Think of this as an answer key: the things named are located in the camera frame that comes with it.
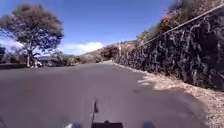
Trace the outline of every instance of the bush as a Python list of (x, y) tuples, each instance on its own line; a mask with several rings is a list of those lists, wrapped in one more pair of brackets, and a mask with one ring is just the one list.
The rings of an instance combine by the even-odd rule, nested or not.
[(119, 53), (119, 49), (117, 46), (107, 46), (103, 48), (100, 55), (104, 60), (110, 60), (115, 57)]

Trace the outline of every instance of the sky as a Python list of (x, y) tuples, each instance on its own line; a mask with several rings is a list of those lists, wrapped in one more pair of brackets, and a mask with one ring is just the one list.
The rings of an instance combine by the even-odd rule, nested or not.
[[(155, 25), (174, 0), (4, 0), (0, 16), (19, 4), (41, 4), (63, 23), (65, 37), (58, 49), (66, 54), (83, 54), (136, 35)], [(21, 47), (3, 41), (6, 47)]]

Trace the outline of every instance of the road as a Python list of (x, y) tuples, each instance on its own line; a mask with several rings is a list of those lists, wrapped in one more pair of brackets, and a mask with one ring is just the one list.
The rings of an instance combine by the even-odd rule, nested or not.
[(125, 128), (206, 128), (206, 114), (195, 98), (158, 91), (138, 84), (143, 74), (118, 66), (88, 64), (76, 67), (0, 71), (0, 117), (8, 128), (62, 128), (79, 122), (122, 122)]

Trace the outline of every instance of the retaining wall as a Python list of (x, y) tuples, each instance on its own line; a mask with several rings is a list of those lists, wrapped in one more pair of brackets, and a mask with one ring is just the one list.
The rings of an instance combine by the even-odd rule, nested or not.
[(185, 23), (115, 62), (184, 82), (224, 90), (224, 7)]

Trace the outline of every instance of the white cloud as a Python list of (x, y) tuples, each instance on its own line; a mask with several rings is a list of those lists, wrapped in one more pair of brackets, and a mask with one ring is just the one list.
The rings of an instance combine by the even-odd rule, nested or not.
[(10, 48), (10, 47), (21, 48), (21, 47), (23, 47), (23, 44), (16, 42), (16, 41), (12, 41), (12, 40), (0, 40), (0, 44), (6, 48)]
[(88, 42), (85, 44), (62, 44), (58, 47), (59, 50), (68, 54), (83, 54), (92, 52), (102, 48), (104, 45), (101, 42)]

